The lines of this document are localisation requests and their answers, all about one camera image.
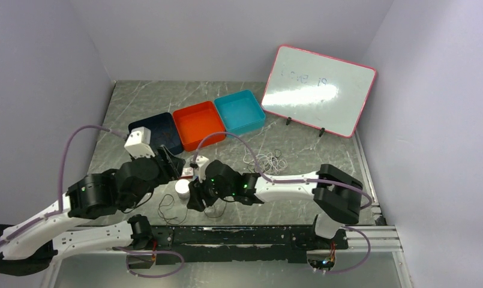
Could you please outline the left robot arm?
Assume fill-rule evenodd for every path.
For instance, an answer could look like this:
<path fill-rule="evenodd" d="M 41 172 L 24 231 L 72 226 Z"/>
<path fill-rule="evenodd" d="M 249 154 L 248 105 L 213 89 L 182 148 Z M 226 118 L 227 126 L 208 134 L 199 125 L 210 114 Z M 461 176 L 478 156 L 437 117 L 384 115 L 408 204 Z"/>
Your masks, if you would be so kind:
<path fill-rule="evenodd" d="M 85 176 L 59 201 L 21 224 L 0 224 L 0 274 L 36 274 L 64 258 L 102 248 L 148 248 L 155 239 L 142 215 L 95 229 L 76 226 L 136 208 L 158 186 L 177 181 L 184 166 L 184 159 L 161 146 L 155 155 Z"/>

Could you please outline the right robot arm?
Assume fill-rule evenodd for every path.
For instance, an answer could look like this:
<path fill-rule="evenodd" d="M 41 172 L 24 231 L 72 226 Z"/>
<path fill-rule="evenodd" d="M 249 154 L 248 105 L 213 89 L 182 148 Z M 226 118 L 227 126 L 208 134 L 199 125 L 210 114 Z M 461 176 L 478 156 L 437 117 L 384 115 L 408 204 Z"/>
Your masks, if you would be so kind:
<path fill-rule="evenodd" d="M 317 171 L 283 176 L 239 173 L 218 160 L 192 167 L 195 178 L 188 185 L 188 209 L 203 212 L 227 197 L 248 206 L 277 200 L 311 201 L 322 210 L 310 233 L 317 248 L 326 248 L 341 226 L 358 224 L 364 208 L 362 183 L 331 164 L 322 164 Z"/>

